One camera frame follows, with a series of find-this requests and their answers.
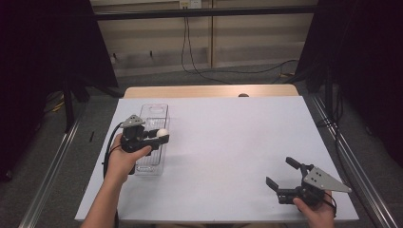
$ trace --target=floor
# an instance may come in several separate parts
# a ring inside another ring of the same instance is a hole
[[[279,78],[280,68],[267,70],[272,66],[240,66],[225,68],[238,73],[203,72],[202,75],[183,71],[156,73],[133,77],[118,78],[119,91],[125,91],[129,86],[173,86],[173,85],[218,85],[217,79],[228,84],[272,84],[281,83],[286,78]],[[294,72],[296,63],[284,65],[282,73]],[[305,88],[305,82],[295,84],[310,109],[315,122],[323,117],[317,109],[316,99],[323,99],[323,88],[315,94],[310,94]],[[74,140],[67,146],[67,153],[55,161],[55,155],[60,150],[61,142],[67,134],[66,115],[62,107],[57,112],[45,115],[41,127],[31,140],[27,152],[13,171],[10,182],[0,183],[0,227],[17,227],[24,220],[31,226],[21,227],[78,227],[80,222],[74,220],[81,198],[86,190],[86,184],[102,144],[106,138],[109,121],[117,105],[113,99],[100,91],[89,88],[90,101],[86,104],[74,102],[76,115],[81,111],[81,121],[77,125]],[[48,103],[47,110],[52,108],[57,99]],[[369,179],[376,193],[385,203],[392,214],[394,224],[379,221],[374,212],[372,202],[368,200],[366,189],[360,185],[349,164],[339,158],[339,148],[328,127],[319,127],[318,131],[328,147],[334,163],[345,181],[350,183],[354,192],[350,194],[352,202],[359,215],[358,221],[339,223],[336,227],[399,227],[403,225],[403,170],[389,156],[382,142],[369,134],[368,127],[359,115],[344,100],[344,114],[339,122],[341,136],[354,152],[359,164]],[[36,208],[37,217],[27,220],[28,209],[48,176],[49,167],[59,162],[56,172],[51,173],[55,179],[48,185],[48,192],[43,196],[43,204]],[[133,227],[122,224],[121,227]],[[307,227],[306,224],[286,224],[286,227]]]

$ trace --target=human hand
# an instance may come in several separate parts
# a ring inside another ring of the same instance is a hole
[[[332,202],[331,191],[326,191],[324,200]],[[309,227],[311,228],[334,228],[335,227],[335,212],[331,206],[326,203],[320,203],[315,208],[311,208],[305,204],[302,199],[294,198],[293,203],[302,212],[302,214],[308,219]]]
[[[109,163],[107,166],[106,179],[123,184],[135,162],[151,151],[151,146],[146,146],[133,153],[124,152],[120,147],[122,134],[118,134],[112,144]]]

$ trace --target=power outlet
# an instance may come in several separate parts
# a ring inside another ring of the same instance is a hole
[[[190,9],[201,9],[202,0],[190,0]]]
[[[180,0],[179,9],[180,10],[190,9],[190,0]]]

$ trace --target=aluminum rail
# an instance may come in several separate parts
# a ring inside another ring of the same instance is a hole
[[[339,9],[340,5],[329,6],[292,6],[270,8],[232,8],[232,9],[171,9],[150,11],[122,11],[122,12],[97,12],[91,17],[97,21],[128,20],[128,19],[152,19],[175,17],[205,17],[205,16],[238,16],[238,15],[262,15],[262,14],[295,14],[330,12]]]
[[[332,134],[333,138],[336,139],[336,131],[338,126],[334,126],[333,124],[330,124],[329,121],[326,121],[328,120],[328,116],[324,109],[323,101],[318,98],[318,96],[314,97],[313,100],[320,116],[323,118],[323,120],[325,120],[326,124],[328,124],[328,130],[330,134]],[[388,208],[388,205],[374,188],[361,164],[358,162],[358,159],[356,158],[353,150],[347,144],[345,138],[340,132],[337,135],[336,143],[339,146],[341,156],[351,169],[356,181],[358,182],[358,185],[361,187],[361,190],[363,191],[366,199],[371,204],[371,207],[373,208],[374,213],[376,214],[382,227],[397,228],[398,226],[393,218],[390,209]]]
[[[41,183],[41,186],[36,192],[34,199],[29,205],[29,209],[24,214],[24,217],[20,225],[18,226],[19,228],[35,227],[42,213],[42,210],[44,209],[45,203],[47,202],[50,190],[52,188],[54,181],[56,180],[57,174],[59,173],[63,160],[77,132],[78,125],[84,116],[85,109],[86,109],[86,103],[81,104],[80,107],[78,108],[78,117],[74,122],[73,126],[71,127],[71,129],[67,133],[65,133],[65,136],[59,145],[59,148],[48,169],[48,172],[46,173],[44,180]]]

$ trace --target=dark backdrop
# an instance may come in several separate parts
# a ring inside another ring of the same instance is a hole
[[[340,10],[315,14],[297,75],[315,92],[328,69],[389,154],[403,166],[403,4],[319,0]]]
[[[47,95],[117,86],[92,7],[85,0],[0,1],[0,179],[18,161],[40,122]]]

